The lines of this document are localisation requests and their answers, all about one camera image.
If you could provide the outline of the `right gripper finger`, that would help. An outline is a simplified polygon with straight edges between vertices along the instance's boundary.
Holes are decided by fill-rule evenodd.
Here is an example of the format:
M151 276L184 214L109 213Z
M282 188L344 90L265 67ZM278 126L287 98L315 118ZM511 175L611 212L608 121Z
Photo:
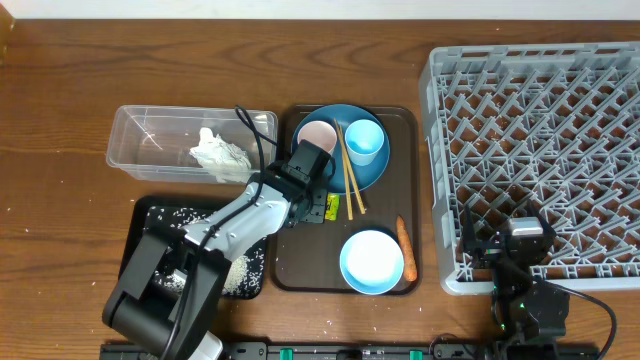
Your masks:
M464 206L461 242L463 245L475 245L477 243L472 211L468 205Z
M539 210L536 208L534 203L531 200L528 200L525 206L525 210L528 217L536 218L539 227L542 229L543 233L553 233L554 229L552 226L545 220L545 218L541 215Z

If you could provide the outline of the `green snack wrapper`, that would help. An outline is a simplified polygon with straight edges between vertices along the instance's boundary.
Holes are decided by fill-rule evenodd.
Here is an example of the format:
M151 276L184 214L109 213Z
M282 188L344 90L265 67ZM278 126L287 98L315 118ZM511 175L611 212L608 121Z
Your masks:
M324 219L329 221L336 221L338 217L339 207L340 196L337 194L329 193L327 195Z

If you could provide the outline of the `light blue bowl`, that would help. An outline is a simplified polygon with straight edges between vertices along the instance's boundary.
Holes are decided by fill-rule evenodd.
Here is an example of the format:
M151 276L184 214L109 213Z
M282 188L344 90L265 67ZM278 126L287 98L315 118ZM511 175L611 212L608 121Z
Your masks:
M404 256L399 244L387 233L363 230L344 243L339 269L356 292L381 295L391 291L403 277Z

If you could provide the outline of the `white napkin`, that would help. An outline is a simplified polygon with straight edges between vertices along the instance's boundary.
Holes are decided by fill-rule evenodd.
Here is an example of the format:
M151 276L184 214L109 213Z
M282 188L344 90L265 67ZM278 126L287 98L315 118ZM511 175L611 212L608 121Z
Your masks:
M219 183L245 183L251 176L251 162L246 151L228 143L210 128L199 131L197 146L189 150L196 162Z

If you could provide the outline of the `white rice pile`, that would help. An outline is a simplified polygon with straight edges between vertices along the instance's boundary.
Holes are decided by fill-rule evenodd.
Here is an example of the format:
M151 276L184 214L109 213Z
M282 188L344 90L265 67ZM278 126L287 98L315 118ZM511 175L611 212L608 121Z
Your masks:
M151 206L147 212L143 229L147 230L159 225L179 229L197 223L212 213L213 210L188 207ZM224 284L223 296L252 299L260 293L264 280L266 245L266 240L261 239L232 263ZM159 271L155 271L153 282L165 290L180 295L186 283L186 275L179 270L176 270L172 275L163 275Z

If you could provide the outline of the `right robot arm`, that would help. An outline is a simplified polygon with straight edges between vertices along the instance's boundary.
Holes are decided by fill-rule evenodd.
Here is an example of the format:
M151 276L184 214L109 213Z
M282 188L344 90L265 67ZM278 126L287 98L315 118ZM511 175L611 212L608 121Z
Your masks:
M569 295L536 280L529 268L544 260L556 232L529 202L524 217L512 217L494 234L474 228L464 208L461 243L471 266L488 269L491 311L504 335L487 350L494 359L557 359L555 339L566 334Z

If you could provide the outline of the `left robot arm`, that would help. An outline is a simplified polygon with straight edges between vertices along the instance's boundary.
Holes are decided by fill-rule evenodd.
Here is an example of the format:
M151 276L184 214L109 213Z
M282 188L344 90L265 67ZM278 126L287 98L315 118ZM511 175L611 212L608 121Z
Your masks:
M288 161L263 165L244 192L181 228L145 230L106 301L102 321L159 359L216 359L209 328L232 263L299 222L321 223L332 156L302 141Z

